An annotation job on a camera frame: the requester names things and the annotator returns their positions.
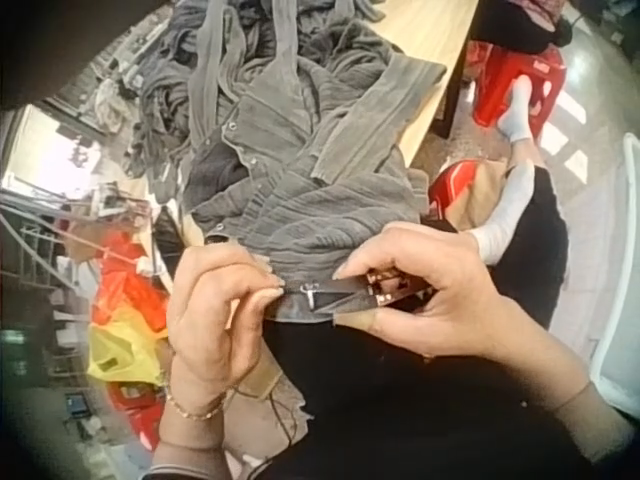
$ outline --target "white sock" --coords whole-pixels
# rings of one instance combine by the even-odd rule
[[[531,101],[531,79],[520,75],[511,89],[511,105],[498,120],[498,129],[511,143],[533,138],[529,126],[529,102]]]
[[[486,265],[496,265],[507,250],[518,222],[533,197],[534,182],[535,166],[531,161],[515,166],[487,222],[469,230],[478,242],[480,258]]]

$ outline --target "foot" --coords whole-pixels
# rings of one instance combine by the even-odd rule
[[[511,143],[533,138],[529,126],[529,102],[531,101],[531,79],[520,75],[511,90],[511,105],[498,120],[498,129]]]

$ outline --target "woman's left hand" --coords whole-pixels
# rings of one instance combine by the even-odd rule
[[[264,309],[282,295],[281,283],[238,245],[185,251],[167,309],[171,390],[185,409],[205,413],[256,365]]]

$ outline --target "yellow bag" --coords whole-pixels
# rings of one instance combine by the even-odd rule
[[[145,382],[162,385],[154,334],[136,309],[120,307],[106,325],[89,325],[87,373],[105,382]]]

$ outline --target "beige sleeve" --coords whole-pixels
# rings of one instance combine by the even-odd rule
[[[609,406],[593,383],[555,411],[574,442],[591,462],[628,446],[634,427]]]

